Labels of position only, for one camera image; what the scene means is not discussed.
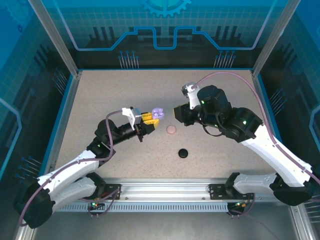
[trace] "beige work surface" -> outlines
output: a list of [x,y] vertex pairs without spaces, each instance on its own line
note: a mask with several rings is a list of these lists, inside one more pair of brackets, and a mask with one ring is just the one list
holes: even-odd
[[[206,134],[200,124],[185,127],[173,114],[173,108],[188,102],[183,85],[197,82],[212,70],[94,70],[83,71],[76,92],[56,167],[77,157],[95,137],[98,123],[110,112],[121,108],[140,108],[151,112],[164,109],[158,128],[143,138],[126,140],[114,147],[116,154],[96,172],[116,178],[227,178],[232,172],[269,174],[273,169],[253,151],[224,136]],[[233,70],[252,83],[249,70]],[[225,91],[233,107],[246,107],[262,116],[251,90],[238,78],[219,75],[202,84]],[[126,116],[112,116],[117,126],[126,124]],[[166,132],[168,125],[176,133]],[[208,128],[217,134],[218,130]],[[180,149],[188,150],[180,158]]]

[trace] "enclosure floor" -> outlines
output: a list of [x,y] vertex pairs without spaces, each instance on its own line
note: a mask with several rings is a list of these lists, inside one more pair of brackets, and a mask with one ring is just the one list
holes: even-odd
[[[273,169],[253,151],[224,136],[206,134],[201,125],[185,127],[173,114],[173,108],[188,102],[183,85],[197,82],[212,70],[93,70],[83,71],[64,134],[56,167],[78,156],[95,137],[98,123],[110,112],[121,108],[140,108],[151,112],[164,109],[165,118],[158,128],[139,142],[137,137],[114,147],[116,154],[96,172],[102,177],[118,178],[227,178],[232,172],[269,174]],[[249,70],[233,70],[253,84]],[[206,85],[225,91],[233,107],[246,107],[262,117],[251,90],[239,79],[219,75]],[[111,117],[117,126],[127,117]],[[168,125],[176,133],[166,132]],[[208,129],[217,134],[216,129]],[[180,158],[180,149],[188,150]]]

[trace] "black disc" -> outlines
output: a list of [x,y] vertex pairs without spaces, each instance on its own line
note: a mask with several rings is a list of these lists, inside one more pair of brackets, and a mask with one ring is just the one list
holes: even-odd
[[180,149],[178,154],[179,154],[179,157],[182,159],[185,159],[186,157],[188,157],[188,151],[184,148]]

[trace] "purple object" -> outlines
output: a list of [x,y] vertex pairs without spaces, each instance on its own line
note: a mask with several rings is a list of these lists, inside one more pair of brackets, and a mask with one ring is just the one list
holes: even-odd
[[164,110],[160,107],[156,107],[152,110],[152,119],[162,120],[165,117]]

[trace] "gear logo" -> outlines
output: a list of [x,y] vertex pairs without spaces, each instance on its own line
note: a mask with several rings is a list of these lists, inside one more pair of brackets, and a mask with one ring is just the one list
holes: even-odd
[[187,9],[186,5],[191,4],[191,0],[142,0],[145,10],[157,17],[168,15],[173,17],[174,14],[180,14],[180,10]]
[[18,25],[22,25],[28,19],[29,6],[27,0],[1,0],[0,7],[1,5],[6,7],[6,10]]

